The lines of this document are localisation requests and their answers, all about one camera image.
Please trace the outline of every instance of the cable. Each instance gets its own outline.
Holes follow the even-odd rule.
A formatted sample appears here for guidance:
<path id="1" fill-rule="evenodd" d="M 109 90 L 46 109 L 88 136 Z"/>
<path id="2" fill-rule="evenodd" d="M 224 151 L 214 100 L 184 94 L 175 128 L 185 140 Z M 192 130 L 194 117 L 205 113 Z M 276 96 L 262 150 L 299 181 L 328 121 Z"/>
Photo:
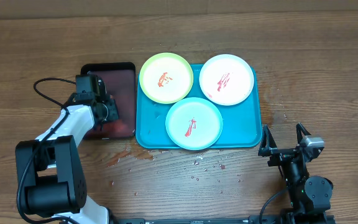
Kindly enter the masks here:
<path id="1" fill-rule="evenodd" d="M 272 201 L 275 199 L 275 197 L 279 196 L 279 195 L 282 195 L 284 194 L 288 189 L 285 188 L 284 190 L 280 191 L 280 192 L 277 192 L 275 195 L 271 196 L 267 201 L 266 203 L 264 204 L 264 206 L 262 207 L 262 209 L 260 210 L 260 213 L 259 213 L 259 224 L 263 224 L 263 221 L 262 221 L 262 215 L 265 211 L 265 208 L 266 206 Z"/>
<path id="2" fill-rule="evenodd" d="M 19 182 L 19 187 L 17 188 L 17 193 L 16 193 L 16 205 L 17 205 L 17 211 L 19 212 L 20 216 L 23 218 L 24 221 L 28 222 L 28 223 L 34 223 L 34 224 L 43 224 L 43 223 L 49 223 L 52 221 L 57 221 L 57 220 L 61 220 L 61 221 L 66 221 L 66 222 L 71 222 L 72 224 L 79 224 L 78 222 L 76 222 L 75 220 L 71 219 L 70 217 L 55 217 L 55 218 L 48 218 L 45 220 L 32 220 L 29 217 L 27 217 L 21 207 L 21 193 L 22 193 L 22 189 L 23 189 L 23 184 L 24 184 L 24 180 L 25 177 L 27 176 L 27 173 L 29 172 L 30 166 L 33 163 L 33 159 L 35 157 L 35 155 L 38 153 L 38 151 L 40 150 L 41 146 L 45 143 L 45 141 L 50 138 L 53 134 L 55 134 L 55 131 L 65 122 L 65 120 L 67 119 L 67 117 L 70 115 L 70 112 L 68 111 L 68 109 L 66 107 L 63 106 L 63 104 L 59 103 L 58 101 L 44 95 L 43 93 L 39 92 L 37 89 L 37 84 L 40 82 L 44 82 L 44 81 L 49 81 L 49 80 L 57 80 L 57 81 L 62 81 L 62 82 L 67 82 L 67 83 L 72 83 L 75 84 L 75 82 L 73 81 L 69 81 L 69 80 L 64 80 L 62 78 L 43 78 L 41 80 L 38 80 L 34 83 L 34 90 L 42 97 L 44 97 L 45 99 L 54 102 L 55 104 L 59 105 L 62 109 L 65 110 L 65 115 L 63 117 L 63 119 L 61 121 L 59 121 L 59 123 L 53 127 L 53 129 L 40 141 L 39 145 L 34 149 L 29 161 L 27 162 L 27 165 L 24 169 L 23 172 L 23 176 Z"/>

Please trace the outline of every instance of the plate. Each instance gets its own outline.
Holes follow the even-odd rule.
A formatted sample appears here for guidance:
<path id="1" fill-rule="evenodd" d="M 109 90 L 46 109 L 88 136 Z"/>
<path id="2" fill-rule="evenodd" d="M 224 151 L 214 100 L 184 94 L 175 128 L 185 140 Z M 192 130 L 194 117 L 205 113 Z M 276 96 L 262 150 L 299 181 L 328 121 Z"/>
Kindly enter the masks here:
<path id="1" fill-rule="evenodd" d="M 224 54 L 209 59 L 200 72 L 204 95 L 223 106 L 243 102 L 254 87 L 254 73 L 240 57 Z"/>
<path id="2" fill-rule="evenodd" d="M 200 150 L 210 147 L 219 139 L 223 119 L 210 101 L 191 97 L 170 108 L 165 126 L 175 144 L 184 149 Z"/>
<path id="3" fill-rule="evenodd" d="M 190 92 L 193 71 L 183 57 L 173 53 L 160 53 L 143 64 L 139 83 L 151 100 L 163 104 L 175 103 Z"/>

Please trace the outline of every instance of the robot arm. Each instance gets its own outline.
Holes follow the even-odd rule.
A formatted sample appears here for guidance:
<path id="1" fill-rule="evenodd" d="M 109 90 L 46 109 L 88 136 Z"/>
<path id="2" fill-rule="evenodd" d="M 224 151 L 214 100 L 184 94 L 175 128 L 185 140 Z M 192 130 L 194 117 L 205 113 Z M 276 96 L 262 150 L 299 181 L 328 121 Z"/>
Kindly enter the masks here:
<path id="1" fill-rule="evenodd" d="M 18 182 L 33 157 L 19 189 L 21 210 L 44 218 L 64 216 L 78 223 L 108 224 L 109 210 L 87 196 L 77 147 L 90 129 L 102 128 L 104 123 L 117 119 L 115 101 L 106 93 L 103 81 L 92 74 L 77 75 L 76 93 L 65 103 L 56 122 L 35 140 L 16 146 Z M 57 174 L 39 177 L 37 172 L 45 169 L 57 169 Z"/>

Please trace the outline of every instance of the black cable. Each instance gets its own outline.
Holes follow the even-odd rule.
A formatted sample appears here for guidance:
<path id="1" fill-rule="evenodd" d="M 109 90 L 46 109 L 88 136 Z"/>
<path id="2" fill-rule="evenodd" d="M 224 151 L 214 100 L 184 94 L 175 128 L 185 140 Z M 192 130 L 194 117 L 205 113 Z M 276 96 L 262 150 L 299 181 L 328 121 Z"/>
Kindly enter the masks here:
<path id="1" fill-rule="evenodd" d="M 57 220 L 61 220 L 61 221 L 66 221 L 66 222 L 71 222 L 72 224 L 79 224 L 78 222 L 76 222 L 75 220 L 72 220 L 70 217 L 55 217 L 55 218 L 48 218 L 45 220 L 32 220 L 29 217 L 27 217 L 21 207 L 21 193 L 22 193 L 22 189 L 23 189 L 23 184 L 24 184 L 24 180 L 25 177 L 27 176 L 27 173 L 29 172 L 30 166 L 33 163 L 33 159 L 35 157 L 35 155 L 38 153 L 38 151 L 40 150 L 41 146 L 45 143 L 45 141 L 50 138 L 53 134 L 55 134 L 55 131 L 65 122 L 65 120 L 67 119 L 67 117 L 70 115 L 70 112 L 68 111 L 68 109 L 66 107 L 63 107 L 63 105 L 61 103 L 59 103 L 58 101 L 44 95 L 43 93 L 39 92 L 37 89 L 37 84 L 40 82 L 44 82 L 44 81 L 49 81 L 49 80 L 57 80 L 57 81 L 62 81 L 62 82 L 67 82 L 67 83 L 72 83 L 75 84 L 75 82 L 73 81 L 69 81 L 69 80 L 64 80 L 61 78 L 43 78 L 41 80 L 38 80 L 34 83 L 34 90 L 42 97 L 44 97 L 45 99 L 54 102 L 55 104 L 59 105 L 62 109 L 64 109 L 66 111 L 63 119 L 61 121 L 59 121 L 59 123 L 53 127 L 53 129 L 40 141 L 40 143 L 38 144 L 38 146 L 34 149 L 29 161 L 27 162 L 27 165 L 24 169 L 23 172 L 23 176 L 19 182 L 19 187 L 17 188 L 17 193 L 16 193 L 16 205 L 17 205 L 17 211 L 19 212 L 20 216 L 23 218 L 24 221 L 28 222 L 28 223 L 34 223 L 34 224 L 43 224 L 43 223 L 49 223 L 49 222 L 53 222 L 53 221 L 57 221 Z"/>
<path id="2" fill-rule="evenodd" d="M 275 195 L 271 196 L 267 201 L 266 203 L 264 204 L 264 206 L 262 207 L 262 209 L 260 210 L 260 213 L 259 213 L 259 224 L 263 224 L 263 221 L 262 221 L 262 215 L 265 211 L 265 208 L 266 206 L 272 201 L 275 199 L 275 197 L 279 196 L 279 195 L 282 195 L 284 194 L 288 189 L 285 188 L 284 190 L 280 191 L 280 192 L 277 192 Z"/>

